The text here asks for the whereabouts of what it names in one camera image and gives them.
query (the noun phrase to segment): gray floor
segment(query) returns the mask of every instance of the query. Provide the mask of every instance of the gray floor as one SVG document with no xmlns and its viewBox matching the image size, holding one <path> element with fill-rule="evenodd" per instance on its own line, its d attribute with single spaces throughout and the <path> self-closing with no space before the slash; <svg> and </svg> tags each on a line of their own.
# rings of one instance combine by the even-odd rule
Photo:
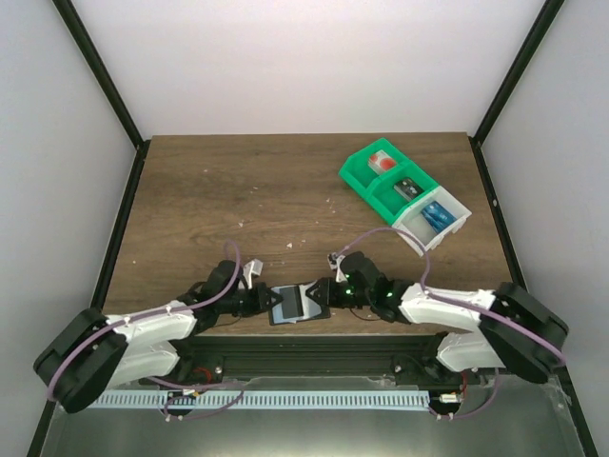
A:
<svg viewBox="0 0 609 457">
<path fill-rule="evenodd" d="M 483 394 L 471 388 L 474 398 Z M 492 407 L 453 423 L 437 423 L 426 412 L 366 410 L 229 411 L 169 424 L 157 410 L 58 413 L 43 453 L 139 455 L 579 457 L 583 452 L 560 390 L 510 378 Z"/>
</svg>

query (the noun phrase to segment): item in bin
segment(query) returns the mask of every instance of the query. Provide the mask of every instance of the item in bin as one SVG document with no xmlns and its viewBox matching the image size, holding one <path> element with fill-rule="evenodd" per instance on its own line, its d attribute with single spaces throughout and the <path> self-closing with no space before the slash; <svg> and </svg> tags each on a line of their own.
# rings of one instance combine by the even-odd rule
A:
<svg viewBox="0 0 609 457">
<path fill-rule="evenodd" d="M 422 217 L 429 223 L 431 228 L 437 233 L 445 230 L 457 219 L 438 202 L 434 201 L 421 211 Z"/>
<path fill-rule="evenodd" d="M 377 174 L 383 174 L 387 170 L 393 169 L 398 163 L 381 149 L 370 156 L 368 165 L 374 169 Z"/>
<path fill-rule="evenodd" d="M 395 189 L 406 202 L 411 202 L 422 194 L 421 187 L 415 183 L 412 178 L 403 178 L 402 181 L 393 187 L 393 189 Z"/>
</svg>

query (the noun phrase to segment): white wall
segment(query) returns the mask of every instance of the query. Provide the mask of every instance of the white wall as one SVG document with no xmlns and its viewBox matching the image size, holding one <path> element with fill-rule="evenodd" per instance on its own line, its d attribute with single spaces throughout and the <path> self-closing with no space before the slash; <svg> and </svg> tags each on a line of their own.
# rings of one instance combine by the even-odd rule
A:
<svg viewBox="0 0 609 457">
<path fill-rule="evenodd" d="M 44 406 L 35 357 L 90 302 L 133 147 L 50 1 L 0 1 L 0 454 Z"/>
<path fill-rule="evenodd" d="M 143 135 L 474 133 L 542 0 L 76 0 Z"/>
<path fill-rule="evenodd" d="M 565 350 L 609 455 L 609 3 L 565 2 L 484 145 L 532 292 L 571 327 Z"/>
</svg>

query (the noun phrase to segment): brown wood surface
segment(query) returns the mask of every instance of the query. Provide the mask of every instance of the brown wood surface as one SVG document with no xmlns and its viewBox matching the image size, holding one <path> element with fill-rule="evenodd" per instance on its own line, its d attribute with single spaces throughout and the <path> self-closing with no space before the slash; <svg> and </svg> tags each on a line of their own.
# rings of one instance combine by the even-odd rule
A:
<svg viewBox="0 0 609 457">
<path fill-rule="evenodd" d="M 326 256 L 385 225 L 339 176 L 353 152 L 385 136 L 471 211 L 432 251 L 428 284 L 495 288 L 509 273 L 464 133 L 159 136 L 152 139 L 110 283 L 106 314 L 161 306 L 224 258 L 236 241 L 243 258 L 265 262 L 271 286 L 329 274 Z M 395 233 L 359 248 L 389 276 L 417 280 L 423 260 Z M 356 311 L 362 317 L 369 313 Z M 347 310 L 331 319 L 271 327 L 268 316 L 208 333 L 428 333 L 435 326 L 363 322 Z M 233 321 L 222 316 L 219 324 Z"/>
</svg>

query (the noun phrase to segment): table top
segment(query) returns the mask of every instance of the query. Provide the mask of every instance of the table top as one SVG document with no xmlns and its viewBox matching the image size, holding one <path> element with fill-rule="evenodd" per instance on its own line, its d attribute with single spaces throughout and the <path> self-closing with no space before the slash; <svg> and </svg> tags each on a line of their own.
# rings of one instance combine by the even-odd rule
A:
<svg viewBox="0 0 609 457">
<path fill-rule="evenodd" d="M 265 262 L 271 286 L 330 275 L 327 254 L 383 219 L 339 176 L 353 152 L 386 137 L 472 211 L 431 252 L 428 285 L 474 290 L 509 271 L 464 133 L 156 136 L 108 290 L 105 314 L 161 306 L 205 281 L 234 240 L 245 261 Z M 418 280 L 424 261 L 397 234 L 358 246 L 389 277 Z M 367 310 L 356 310 L 374 319 Z M 208 330 L 230 334 L 430 333 L 437 326 L 365 322 L 346 309 L 332 318 L 271 327 L 266 314 Z M 219 324 L 234 322 L 222 316 Z"/>
</svg>

